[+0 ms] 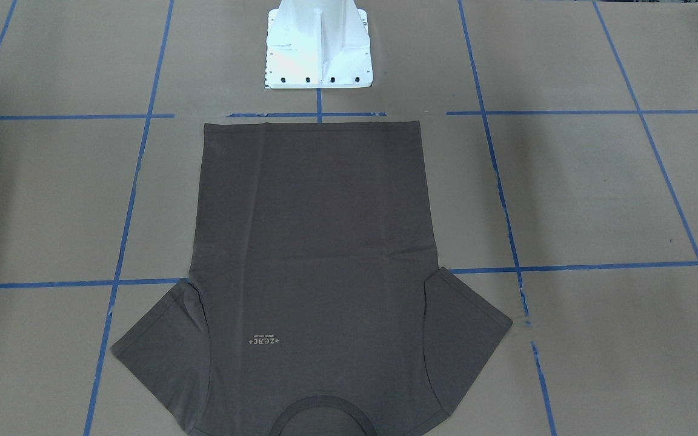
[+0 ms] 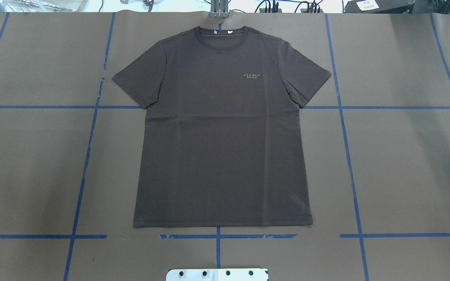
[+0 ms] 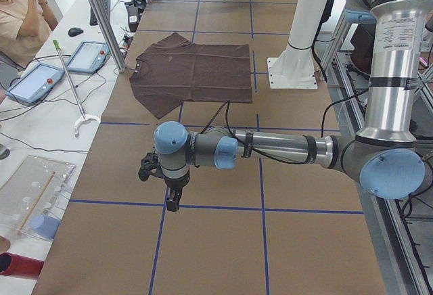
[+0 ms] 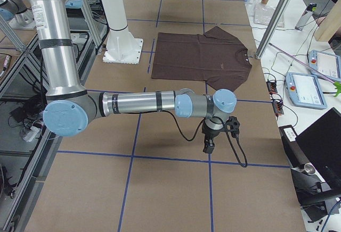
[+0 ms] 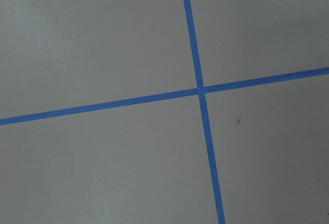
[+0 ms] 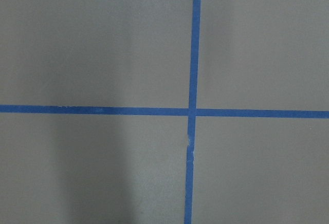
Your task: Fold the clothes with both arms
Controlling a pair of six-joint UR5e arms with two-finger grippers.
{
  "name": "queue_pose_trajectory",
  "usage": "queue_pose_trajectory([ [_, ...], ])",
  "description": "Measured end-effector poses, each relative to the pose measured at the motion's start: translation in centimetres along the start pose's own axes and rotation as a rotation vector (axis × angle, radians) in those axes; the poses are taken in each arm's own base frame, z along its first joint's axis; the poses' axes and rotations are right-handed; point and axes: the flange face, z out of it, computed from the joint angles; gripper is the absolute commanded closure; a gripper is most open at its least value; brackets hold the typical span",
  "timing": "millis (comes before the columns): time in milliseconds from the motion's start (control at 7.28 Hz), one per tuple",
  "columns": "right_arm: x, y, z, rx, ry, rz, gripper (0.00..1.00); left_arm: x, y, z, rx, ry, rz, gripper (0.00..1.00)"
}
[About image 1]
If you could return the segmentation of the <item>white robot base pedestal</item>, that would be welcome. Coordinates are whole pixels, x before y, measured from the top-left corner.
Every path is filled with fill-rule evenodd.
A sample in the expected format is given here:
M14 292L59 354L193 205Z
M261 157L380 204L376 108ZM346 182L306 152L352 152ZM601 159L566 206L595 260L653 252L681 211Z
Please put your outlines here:
M266 88L372 86L368 14L355 1L282 1L267 25Z

